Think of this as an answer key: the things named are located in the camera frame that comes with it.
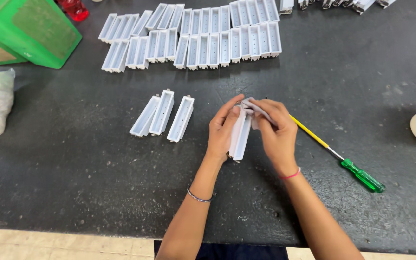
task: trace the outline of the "red bottle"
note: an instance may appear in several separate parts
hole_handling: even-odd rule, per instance
[[[77,22],[81,22],[89,15],[88,9],[80,0],[56,0],[70,17]]]

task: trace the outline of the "green screwdriver handle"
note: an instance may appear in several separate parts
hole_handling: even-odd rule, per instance
[[[357,168],[350,159],[345,159],[341,162],[344,168],[350,170],[355,174],[355,176],[361,180],[370,190],[373,192],[382,193],[384,192],[384,185],[375,180],[370,176],[366,171]]]

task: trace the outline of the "screwdriver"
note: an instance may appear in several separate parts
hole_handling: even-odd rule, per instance
[[[384,192],[384,185],[379,183],[377,180],[375,180],[372,176],[370,176],[366,171],[361,170],[357,168],[357,166],[354,165],[354,163],[350,159],[344,159],[339,155],[337,152],[335,152],[332,148],[330,148],[329,145],[327,145],[326,142],[322,141],[317,135],[312,133],[307,127],[305,127],[302,123],[300,123],[298,120],[296,120],[292,115],[290,117],[295,121],[295,123],[301,127],[306,133],[308,133],[312,138],[314,138],[319,144],[321,144],[323,147],[325,147],[327,150],[329,150],[334,156],[336,156],[338,159],[341,160],[341,165],[343,165],[344,168],[350,170],[352,173],[355,174],[355,176],[363,183],[367,188],[369,188],[372,192],[378,192],[382,193]]]

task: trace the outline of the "hand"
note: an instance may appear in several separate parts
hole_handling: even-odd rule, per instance
[[[298,126],[290,117],[288,110],[282,103],[270,99],[251,100],[251,103],[262,108],[277,122],[276,127],[271,125],[263,114],[256,114],[263,136],[264,151],[276,171],[281,176],[296,174],[298,166],[294,157],[294,145]]]
[[[239,118],[240,108],[235,103],[244,99],[240,94],[225,103],[209,123],[208,148],[205,156],[212,156],[221,163],[228,159],[232,127]]]

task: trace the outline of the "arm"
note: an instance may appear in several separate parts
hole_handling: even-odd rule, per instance
[[[276,101],[254,100],[256,104],[277,122],[272,126],[262,115],[258,125],[263,137],[264,150],[281,177],[297,173],[294,158],[294,143],[297,125],[285,106]],[[317,260],[363,260],[351,239],[334,220],[330,212],[315,194],[303,174],[283,180],[298,215],[306,241]]]
[[[240,94],[229,100],[209,124],[208,149],[190,186],[190,192],[197,198],[209,200],[213,195],[219,169],[228,158],[232,127],[239,117],[240,109],[233,106],[243,98]],[[156,259],[195,259],[202,244],[209,205],[186,194],[163,237]]]

